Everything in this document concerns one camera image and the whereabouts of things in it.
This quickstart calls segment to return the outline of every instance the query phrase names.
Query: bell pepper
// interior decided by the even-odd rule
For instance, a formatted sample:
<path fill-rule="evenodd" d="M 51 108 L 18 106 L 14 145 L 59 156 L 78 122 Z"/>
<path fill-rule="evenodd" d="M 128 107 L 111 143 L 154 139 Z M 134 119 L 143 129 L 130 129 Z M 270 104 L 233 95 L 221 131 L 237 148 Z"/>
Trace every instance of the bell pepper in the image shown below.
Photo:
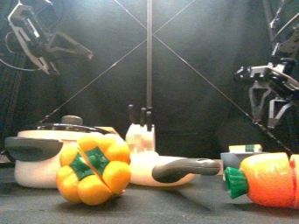
<path fill-rule="evenodd" d="M 225 178 L 233 199 L 246 194 L 259 205 L 299 208 L 299 155 L 283 152 L 247 157 L 239 169 L 227 167 Z"/>
<path fill-rule="evenodd" d="M 115 134 L 88 134 L 60 152 L 56 184 L 66 200 L 88 205 L 120 195 L 131 179 L 130 149 Z"/>

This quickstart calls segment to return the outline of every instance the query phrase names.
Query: black backdrop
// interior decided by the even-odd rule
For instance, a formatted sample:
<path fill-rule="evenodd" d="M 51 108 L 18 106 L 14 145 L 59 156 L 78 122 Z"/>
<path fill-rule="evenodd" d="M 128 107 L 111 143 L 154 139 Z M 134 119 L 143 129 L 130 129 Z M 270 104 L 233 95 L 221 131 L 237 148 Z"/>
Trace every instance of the black backdrop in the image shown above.
<path fill-rule="evenodd" d="M 138 111 L 146 106 L 146 0 L 56 0 L 54 8 L 58 30 L 94 52 L 94 59 L 62 60 L 60 76 L 23 72 L 8 135 L 40 121 L 96 79 L 47 122 L 76 115 L 86 125 L 112 126 L 124 137 L 127 105 L 134 103 Z M 266 151 L 281 151 L 223 96 L 250 113 L 250 86 L 233 77 L 242 66 L 262 66 L 270 60 L 262 1 L 154 0 L 154 32 L 156 151 L 207 158 L 218 158 L 231 144 L 262 144 Z M 291 144 L 290 135 L 295 140 L 297 133 L 290 134 L 289 126 L 285 119 L 274 132 Z"/>

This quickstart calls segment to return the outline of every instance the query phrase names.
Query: pot lid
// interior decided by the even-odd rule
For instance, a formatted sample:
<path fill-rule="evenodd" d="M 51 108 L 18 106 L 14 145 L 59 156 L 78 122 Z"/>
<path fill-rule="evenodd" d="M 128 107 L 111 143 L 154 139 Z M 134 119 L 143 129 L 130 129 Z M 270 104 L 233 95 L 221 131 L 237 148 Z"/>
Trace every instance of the pot lid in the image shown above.
<path fill-rule="evenodd" d="M 60 123 L 39 122 L 36 124 L 27 125 L 24 130 L 67 130 L 76 132 L 99 132 L 102 134 L 110 133 L 102 128 L 84 126 L 82 124 L 83 120 L 79 116 L 66 115 L 60 119 Z"/>

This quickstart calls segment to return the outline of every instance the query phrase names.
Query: white cooking pot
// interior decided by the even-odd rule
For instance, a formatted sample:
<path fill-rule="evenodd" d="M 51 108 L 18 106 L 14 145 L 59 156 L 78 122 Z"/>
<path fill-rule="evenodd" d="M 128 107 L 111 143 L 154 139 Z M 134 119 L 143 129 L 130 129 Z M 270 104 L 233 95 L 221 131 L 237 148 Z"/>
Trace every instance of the white cooking pot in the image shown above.
<path fill-rule="evenodd" d="M 131 154 L 131 183 L 142 186 L 179 186 L 195 175 L 217 175 L 221 164 L 207 158 L 159 156 L 155 151 Z"/>
<path fill-rule="evenodd" d="M 14 175 L 20 186 L 56 188 L 62 149 L 84 135 L 108 133 L 100 128 L 82 126 L 82 119 L 76 116 L 64 116 L 62 121 L 64 123 L 40 123 L 36 129 L 20 131 L 18 137 L 8 137 L 4 141 L 15 159 Z"/>

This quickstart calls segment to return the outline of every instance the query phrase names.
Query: black table surface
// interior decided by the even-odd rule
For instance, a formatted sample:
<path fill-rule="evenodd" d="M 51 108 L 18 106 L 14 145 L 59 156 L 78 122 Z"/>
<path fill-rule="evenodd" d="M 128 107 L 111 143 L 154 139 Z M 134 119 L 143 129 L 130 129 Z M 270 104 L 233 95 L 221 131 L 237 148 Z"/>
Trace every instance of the black table surface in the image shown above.
<path fill-rule="evenodd" d="M 222 176 L 197 176 L 177 187 L 130 184 L 100 206 L 71 204 L 56 189 L 15 183 L 15 168 L 0 168 L 0 223 L 299 223 L 299 210 L 231 199 Z"/>

